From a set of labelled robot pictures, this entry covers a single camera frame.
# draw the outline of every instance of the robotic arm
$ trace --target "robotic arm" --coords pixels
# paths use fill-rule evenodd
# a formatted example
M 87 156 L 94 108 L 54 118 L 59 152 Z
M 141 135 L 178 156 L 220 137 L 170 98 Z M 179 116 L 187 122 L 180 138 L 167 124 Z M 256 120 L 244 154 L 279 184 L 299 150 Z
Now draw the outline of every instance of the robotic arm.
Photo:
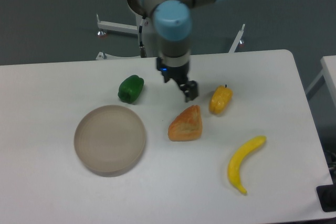
M 195 81 L 188 79 L 190 67 L 190 8 L 221 0 L 138 0 L 157 33 L 159 57 L 156 68 L 164 82 L 173 79 L 185 95 L 185 101 L 198 96 Z

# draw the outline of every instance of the gray floor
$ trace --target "gray floor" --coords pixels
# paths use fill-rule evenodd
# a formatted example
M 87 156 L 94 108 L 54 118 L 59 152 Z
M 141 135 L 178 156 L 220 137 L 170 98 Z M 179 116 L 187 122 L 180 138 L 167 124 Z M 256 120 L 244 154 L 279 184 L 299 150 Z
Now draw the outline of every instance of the gray floor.
M 135 24 L 126 0 L 0 0 L 0 65 L 139 54 L 134 37 L 96 37 L 101 20 Z M 242 24 L 244 51 L 288 49 L 306 88 L 336 55 L 336 0 L 227 0 L 192 10 L 192 53 L 227 52 Z M 336 151 L 336 109 L 324 86 L 310 101 L 322 145 Z

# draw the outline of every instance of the yellow pepper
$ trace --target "yellow pepper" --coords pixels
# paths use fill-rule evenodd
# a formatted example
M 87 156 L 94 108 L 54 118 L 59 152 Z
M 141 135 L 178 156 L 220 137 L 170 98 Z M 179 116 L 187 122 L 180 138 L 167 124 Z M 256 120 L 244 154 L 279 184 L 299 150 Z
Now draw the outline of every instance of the yellow pepper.
M 218 86 L 214 95 L 210 100 L 209 111 L 214 114 L 221 113 L 231 100 L 232 95 L 233 95 L 232 90 L 227 88 L 226 85 Z

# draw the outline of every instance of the metal stand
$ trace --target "metal stand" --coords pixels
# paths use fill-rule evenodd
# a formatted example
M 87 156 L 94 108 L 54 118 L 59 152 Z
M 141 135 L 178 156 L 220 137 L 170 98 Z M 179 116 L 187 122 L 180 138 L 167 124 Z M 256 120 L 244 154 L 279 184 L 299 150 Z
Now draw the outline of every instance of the metal stand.
M 237 33 L 237 36 L 236 36 L 235 40 L 233 41 L 229 52 L 235 52 L 237 50 L 238 46 L 244 45 L 244 40 L 242 39 L 242 36 L 243 36 L 243 33 L 244 33 L 244 28 L 245 28 L 245 24 L 243 24 L 241 30 L 239 30 L 239 32 Z
M 105 34 L 101 34 L 101 32 L 105 33 L 106 31 L 117 31 L 119 33 L 138 35 L 138 28 L 136 26 L 100 21 L 99 16 L 97 14 L 97 26 L 100 29 L 98 32 L 98 36 L 104 36 Z
M 312 83 L 304 91 L 308 101 L 316 94 L 317 91 L 319 91 L 323 84 L 325 84 L 325 79 L 323 76 L 323 70 L 321 70 Z
M 118 56 L 105 54 L 104 52 L 99 52 L 96 57 L 96 60 L 118 60 L 118 59 L 136 59 L 136 58 L 140 58 L 140 56 L 118 57 Z

